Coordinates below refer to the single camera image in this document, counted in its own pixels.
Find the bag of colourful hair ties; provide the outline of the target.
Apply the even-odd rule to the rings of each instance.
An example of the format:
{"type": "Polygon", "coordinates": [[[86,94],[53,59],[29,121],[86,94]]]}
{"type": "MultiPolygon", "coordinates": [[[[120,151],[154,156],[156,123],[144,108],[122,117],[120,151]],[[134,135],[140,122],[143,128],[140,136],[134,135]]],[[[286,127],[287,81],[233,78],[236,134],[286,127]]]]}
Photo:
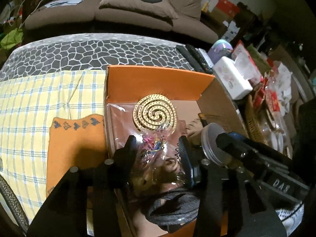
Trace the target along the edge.
{"type": "Polygon", "coordinates": [[[178,151],[178,140],[186,135],[185,121],[176,130],[161,126],[158,130],[143,129],[136,136],[138,151],[130,183],[135,196],[145,196],[183,187],[185,173],[178,151]]]}

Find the orange cloth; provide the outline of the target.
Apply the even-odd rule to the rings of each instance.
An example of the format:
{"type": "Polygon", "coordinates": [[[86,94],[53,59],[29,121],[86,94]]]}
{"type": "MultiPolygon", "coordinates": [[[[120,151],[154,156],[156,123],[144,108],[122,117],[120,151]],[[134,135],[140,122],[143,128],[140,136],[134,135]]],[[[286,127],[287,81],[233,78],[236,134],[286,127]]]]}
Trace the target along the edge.
{"type": "Polygon", "coordinates": [[[49,129],[46,195],[72,166],[84,170],[107,158],[102,115],[76,120],[55,117],[49,129]]]}

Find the cream spiral hair brush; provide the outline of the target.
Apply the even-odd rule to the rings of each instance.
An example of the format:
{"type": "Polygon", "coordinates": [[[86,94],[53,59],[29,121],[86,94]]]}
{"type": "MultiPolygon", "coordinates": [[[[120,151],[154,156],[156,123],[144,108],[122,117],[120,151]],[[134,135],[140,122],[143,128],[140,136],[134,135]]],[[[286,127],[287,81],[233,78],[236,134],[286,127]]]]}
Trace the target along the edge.
{"type": "Polygon", "coordinates": [[[147,95],[139,100],[134,106],[132,118],[139,131],[163,129],[172,134],[177,127],[175,107],[161,94],[147,95]]]}

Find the black patterned headband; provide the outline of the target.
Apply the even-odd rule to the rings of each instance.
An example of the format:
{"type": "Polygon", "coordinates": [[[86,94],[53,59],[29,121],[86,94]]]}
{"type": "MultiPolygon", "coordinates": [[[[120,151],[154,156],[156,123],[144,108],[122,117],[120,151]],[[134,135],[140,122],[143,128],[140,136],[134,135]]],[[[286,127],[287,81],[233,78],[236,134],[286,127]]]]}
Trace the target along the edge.
{"type": "Polygon", "coordinates": [[[22,234],[26,236],[29,228],[28,218],[21,206],[19,200],[14,194],[11,187],[8,185],[6,180],[1,176],[1,195],[3,196],[5,203],[10,209],[14,219],[17,222],[18,228],[21,230],[22,234]]]}

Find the wicker basket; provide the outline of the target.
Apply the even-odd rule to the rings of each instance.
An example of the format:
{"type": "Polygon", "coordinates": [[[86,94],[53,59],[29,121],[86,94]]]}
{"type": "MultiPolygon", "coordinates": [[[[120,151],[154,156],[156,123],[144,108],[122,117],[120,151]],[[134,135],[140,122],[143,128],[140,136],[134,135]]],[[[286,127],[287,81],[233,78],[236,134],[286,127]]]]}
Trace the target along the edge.
{"type": "Polygon", "coordinates": [[[246,99],[245,119],[246,119],[246,128],[247,128],[250,139],[267,145],[268,142],[263,136],[257,115],[254,111],[251,94],[249,94],[246,99]]]}

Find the grey knitted pouch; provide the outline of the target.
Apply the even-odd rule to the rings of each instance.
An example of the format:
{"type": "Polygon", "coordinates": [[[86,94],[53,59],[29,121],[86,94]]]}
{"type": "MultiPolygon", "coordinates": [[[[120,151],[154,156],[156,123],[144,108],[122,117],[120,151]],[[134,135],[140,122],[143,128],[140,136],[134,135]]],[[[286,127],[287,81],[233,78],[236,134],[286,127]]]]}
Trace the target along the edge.
{"type": "Polygon", "coordinates": [[[141,212],[162,230],[173,233],[198,216],[200,199],[183,188],[144,197],[141,212]]]}

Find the orange cardboard box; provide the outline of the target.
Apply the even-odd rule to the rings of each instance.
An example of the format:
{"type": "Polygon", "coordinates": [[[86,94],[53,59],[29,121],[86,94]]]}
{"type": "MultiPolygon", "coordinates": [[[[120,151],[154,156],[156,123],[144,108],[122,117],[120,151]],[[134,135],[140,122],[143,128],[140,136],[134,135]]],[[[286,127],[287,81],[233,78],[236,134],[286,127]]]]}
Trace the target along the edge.
{"type": "Polygon", "coordinates": [[[104,84],[108,151],[122,148],[130,135],[165,126],[166,152],[175,153],[186,126],[203,113],[226,131],[247,135],[241,114],[215,76],[168,67],[110,65],[104,84]]]}

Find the white tissue box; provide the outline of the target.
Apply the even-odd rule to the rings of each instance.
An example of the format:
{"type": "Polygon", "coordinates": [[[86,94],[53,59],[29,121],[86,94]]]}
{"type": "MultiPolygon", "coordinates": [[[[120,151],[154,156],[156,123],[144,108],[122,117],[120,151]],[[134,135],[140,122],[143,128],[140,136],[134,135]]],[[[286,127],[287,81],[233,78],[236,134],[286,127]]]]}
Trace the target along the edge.
{"type": "Polygon", "coordinates": [[[241,100],[253,90],[228,57],[221,57],[214,64],[213,71],[233,100],[241,100]]]}

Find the black remote control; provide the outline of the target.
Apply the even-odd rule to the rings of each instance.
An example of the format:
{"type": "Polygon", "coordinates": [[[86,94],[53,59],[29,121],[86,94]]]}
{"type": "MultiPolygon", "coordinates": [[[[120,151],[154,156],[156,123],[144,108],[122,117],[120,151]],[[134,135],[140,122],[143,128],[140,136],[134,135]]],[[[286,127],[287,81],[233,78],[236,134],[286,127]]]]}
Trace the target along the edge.
{"type": "Polygon", "coordinates": [[[208,65],[207,61],[205,60],[204,56],[200,53],[200,51],[198,51],[194,46],[189,44],[186,44],[185,47],[206,73],[213,74],[212,68],[208,65]]]}

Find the yellow checked tablecloth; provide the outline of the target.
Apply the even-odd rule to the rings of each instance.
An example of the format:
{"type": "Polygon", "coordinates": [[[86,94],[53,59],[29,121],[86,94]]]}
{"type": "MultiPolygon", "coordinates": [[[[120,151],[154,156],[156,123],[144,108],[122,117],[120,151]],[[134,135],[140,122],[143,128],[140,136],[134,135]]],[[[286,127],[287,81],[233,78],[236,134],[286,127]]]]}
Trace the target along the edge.
{"type": "Polygon", "coordinates": [[[55,117],[103,114],[105,71],[61,71],[1,82],[1,176],[32,221],[46,199],[55,117]]]}

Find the grey stone pattern table cover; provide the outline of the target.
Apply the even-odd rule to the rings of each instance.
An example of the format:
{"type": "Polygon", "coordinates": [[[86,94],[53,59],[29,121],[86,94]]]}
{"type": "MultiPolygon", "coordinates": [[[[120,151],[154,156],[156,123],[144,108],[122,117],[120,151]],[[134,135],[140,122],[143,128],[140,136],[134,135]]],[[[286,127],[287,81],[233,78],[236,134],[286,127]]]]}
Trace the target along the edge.
{"type": "Polygon", "coordinates": [[[60,71],[105,70],[109,65],[193,68],[177,43],[131,34],[63,35],[25,44],[1,68],[1,81],[60,71]]]}

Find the brown sofa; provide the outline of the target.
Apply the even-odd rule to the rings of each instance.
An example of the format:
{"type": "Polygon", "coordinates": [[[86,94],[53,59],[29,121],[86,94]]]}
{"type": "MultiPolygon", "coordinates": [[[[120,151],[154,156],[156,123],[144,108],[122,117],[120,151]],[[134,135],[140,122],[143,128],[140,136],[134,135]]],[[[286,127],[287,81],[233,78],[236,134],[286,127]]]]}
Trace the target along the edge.
{"type": "Polygon", "coordinates": [[[202,0],[166,0],[178,19],[159,18],[121,9],[99,8],[101,0],[53,0],[42,5],[25,20],[33,39],[68,33],[125,33],[156,37],[184,44],[205,46],[218,35],[201,22],[202,0]]]}

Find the brown cushion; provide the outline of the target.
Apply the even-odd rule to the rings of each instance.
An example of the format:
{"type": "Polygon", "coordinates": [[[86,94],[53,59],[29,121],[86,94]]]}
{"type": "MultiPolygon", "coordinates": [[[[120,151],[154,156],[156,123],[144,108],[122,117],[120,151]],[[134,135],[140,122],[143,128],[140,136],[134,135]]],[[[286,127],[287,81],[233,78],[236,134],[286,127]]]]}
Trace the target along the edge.
{"type": "Polygon", "coordinates": [[[99,8],[121,9],[170,20],[178,19],[178,14],[166,0],[158,3],[148,3],[141,0],[101,0],[99,8]]]}

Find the green bag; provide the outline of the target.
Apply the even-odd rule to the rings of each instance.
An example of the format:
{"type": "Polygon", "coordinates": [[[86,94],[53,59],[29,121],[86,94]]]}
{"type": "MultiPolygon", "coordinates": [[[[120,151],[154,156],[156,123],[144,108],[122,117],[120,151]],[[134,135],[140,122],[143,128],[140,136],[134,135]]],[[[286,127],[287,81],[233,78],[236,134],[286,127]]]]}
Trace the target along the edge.
{"type": "Polygon", "coordinates": [[[15,28],[1,40],[1,47],[4,50],[10,50],[16,47],[22,43],[23,35],[23,30],[21,28],[15,28]]]}

